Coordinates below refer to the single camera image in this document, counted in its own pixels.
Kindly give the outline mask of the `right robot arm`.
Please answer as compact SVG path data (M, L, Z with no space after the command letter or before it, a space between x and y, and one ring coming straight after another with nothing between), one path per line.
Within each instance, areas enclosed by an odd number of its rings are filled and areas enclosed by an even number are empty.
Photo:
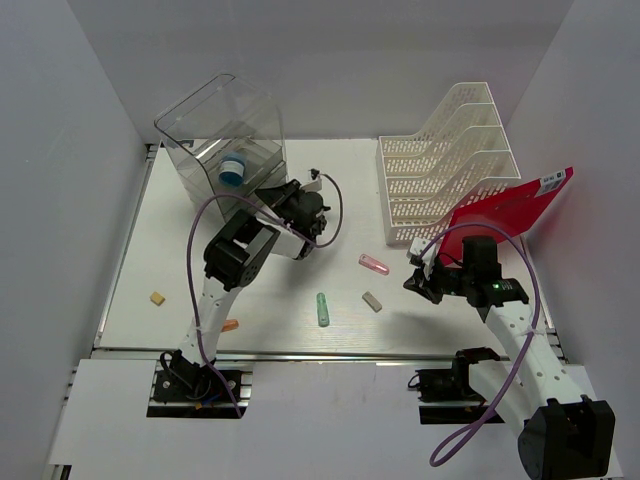
M571 378L539 329L539 296L527 295L502 274L498 247L490 236L462 241L462 258L448 267L433 242L412 241L407 256L415 270L405 289L434 304L462 297L479 314L510 359L505 367L490 349L457 353L451 374L461 397L488 400L479 420L458 433L462 442L494 416L514 432L517 451L531 479L582 479L607 474L615 415Z

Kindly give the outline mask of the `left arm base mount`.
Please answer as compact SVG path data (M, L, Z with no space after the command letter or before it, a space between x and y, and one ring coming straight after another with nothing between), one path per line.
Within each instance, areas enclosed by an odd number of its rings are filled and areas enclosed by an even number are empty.
M180 350L160 354L153 376L148 418L238 420L251 395L251 373L208 366L183 358Z

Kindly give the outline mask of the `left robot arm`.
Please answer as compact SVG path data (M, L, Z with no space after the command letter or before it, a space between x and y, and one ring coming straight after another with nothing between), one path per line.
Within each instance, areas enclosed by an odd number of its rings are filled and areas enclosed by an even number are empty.
M188 398L199 399L219 377L213 362L223 325L242 289L249 286L271 254L294 260L306 258L319 245L330 210L322 195L291 180L281 186L255 191L253 203L236 194L249 206L226 221L203 252L204 283L197 295L192 261L186 261L193 320L171 359L160 358L162 368L174 377Z

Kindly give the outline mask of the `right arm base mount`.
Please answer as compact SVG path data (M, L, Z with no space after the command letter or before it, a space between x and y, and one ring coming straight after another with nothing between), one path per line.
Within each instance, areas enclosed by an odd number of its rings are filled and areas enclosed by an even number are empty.
M489 347L458 350L446 368L421 368L407 382L418 394L421 425L463 425L478 420L489 402L469 383L470 367L503 360Z

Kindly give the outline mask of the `clear acrylic drawer organizer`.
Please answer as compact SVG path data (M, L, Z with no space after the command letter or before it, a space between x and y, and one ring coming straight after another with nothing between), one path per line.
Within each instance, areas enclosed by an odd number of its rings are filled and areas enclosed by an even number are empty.
M257 204L255 191L288 181L281 111L273 97L229 73L220 73L166 108L154 119L162 144L196 206L231 193ZM218 180L230 152L247 158L244 184Z

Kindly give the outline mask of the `blue white small jar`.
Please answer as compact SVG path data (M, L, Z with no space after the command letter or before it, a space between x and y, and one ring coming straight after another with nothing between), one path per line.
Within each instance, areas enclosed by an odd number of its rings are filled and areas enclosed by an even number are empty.
M247 158L240 152L226 154L219 164L218 180L221 184L237 188L244 184Z

